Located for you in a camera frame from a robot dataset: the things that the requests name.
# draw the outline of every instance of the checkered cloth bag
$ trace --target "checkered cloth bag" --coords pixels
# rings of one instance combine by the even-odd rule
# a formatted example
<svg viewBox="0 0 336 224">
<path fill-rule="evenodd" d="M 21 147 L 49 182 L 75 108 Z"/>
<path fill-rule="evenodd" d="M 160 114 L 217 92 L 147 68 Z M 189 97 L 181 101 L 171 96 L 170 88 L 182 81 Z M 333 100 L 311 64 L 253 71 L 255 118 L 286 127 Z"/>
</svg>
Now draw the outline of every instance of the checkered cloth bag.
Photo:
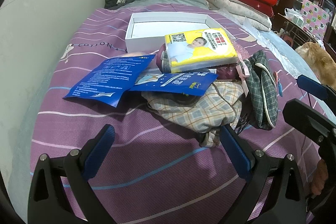
<svg viewBox="0 0 336 224">
<path fill-rule="evenodd" d="M 215 81 L 201 98 L 189 96 L 190 100 L 185 102 L 179 100 L 180 94 L 142 92 L 142 96 L 164 119 L 197 133 L 206 133 L 211 143 L 207 145 L 205 141 L 202 146 L 213 147 L 219 144 L 215 136 L 220 126 L 236 127 L 242 111 L 239 99 L 243 93 L 241 82 Z"/>
<path fill-rule="evenodd" d="M 244 62 L 250 72 L 250 76 L 245 80 L 257 125 L 262 129 L 272 129 L 278 119 L 278 99 L 276 83 L 265 52 L 259 50 Z"/>
</svg>

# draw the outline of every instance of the blue gripper pad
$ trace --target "blue gripper pad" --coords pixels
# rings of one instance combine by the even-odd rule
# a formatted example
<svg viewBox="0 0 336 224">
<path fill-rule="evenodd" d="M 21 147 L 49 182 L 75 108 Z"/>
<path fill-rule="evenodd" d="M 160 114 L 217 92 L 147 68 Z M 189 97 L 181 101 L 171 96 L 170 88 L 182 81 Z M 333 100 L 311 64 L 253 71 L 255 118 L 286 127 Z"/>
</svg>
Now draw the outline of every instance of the blue gripper pad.
<svg viewBox="0 0 336 224">
<path fill-rule="evenodd" d="M 236 134 L 233 130 L 230 132 L 227 127 L 222 127 L 219 138 L 222 143 L 226 153 L 228 154 L 237 174 L 240 178 L 245 179 L 249 182 L 251 179 L 251 161 L 246 156 L 242 147 L 235 140 L 233 134 Z"/>
<path fill-rule="evenodd" d="M 88 181 L 97 175 L 101 164 L 114 142 L 114 138 L 114 127 L 109 126 L 85 160 L 84 171 L 82 173 L 84 180 Z"/>
<path fill-rule="evenodd" d="M 300 75 L 297 78 L 297 86 L 300 89 L 305 90 L 306 92 L 319 98 L 322 101 L 328 98 L 328 93 L 327 93 L 327 89 L 325 88 L 325 86 L 323 86 L 320 83 L 317 83 L 316 81 L 308 78 L 305 75 Z"/>
</svg>

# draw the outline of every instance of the blue plastic bag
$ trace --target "blue plastic bag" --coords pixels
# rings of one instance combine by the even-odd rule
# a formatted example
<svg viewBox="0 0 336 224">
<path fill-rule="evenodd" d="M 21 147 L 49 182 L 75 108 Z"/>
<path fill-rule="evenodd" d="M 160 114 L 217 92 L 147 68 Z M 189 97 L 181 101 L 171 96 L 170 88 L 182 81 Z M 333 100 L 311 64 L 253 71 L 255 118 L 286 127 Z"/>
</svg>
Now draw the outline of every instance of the blue plastic bag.
<svg viewBox="0 0 336 224">
<path fill-rule="evenodd" d="M 211 72 L 147 75 L 138 80 L 130 91 L 158 91 L 203 96 L 217 76 Z"/>
<path fill-rule="evenodd" d="M 155 55 L 105 60 L 72 87 L 64 98 L 94 99 L 116 107 L 122 94 L 134 86 Z"/>
</svg>

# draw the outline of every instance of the person's hand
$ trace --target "person's hand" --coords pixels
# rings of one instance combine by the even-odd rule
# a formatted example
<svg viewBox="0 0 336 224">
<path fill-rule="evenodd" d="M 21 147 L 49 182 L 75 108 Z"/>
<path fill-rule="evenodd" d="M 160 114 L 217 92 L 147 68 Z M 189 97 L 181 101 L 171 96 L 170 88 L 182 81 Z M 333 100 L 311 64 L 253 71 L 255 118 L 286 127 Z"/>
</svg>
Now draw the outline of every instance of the person's hand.
<svg viewBox="0 0 336 224">
<path fill-rule="evenodd" d="M 321 159 L 317 163 L 317 168 L 314 172 L 313 181 L 310 186 L 311 192 L 314 195 L 320 195 L 327 179 L 328 179 L 327 165 L 325 161 Z"/>
</svg>

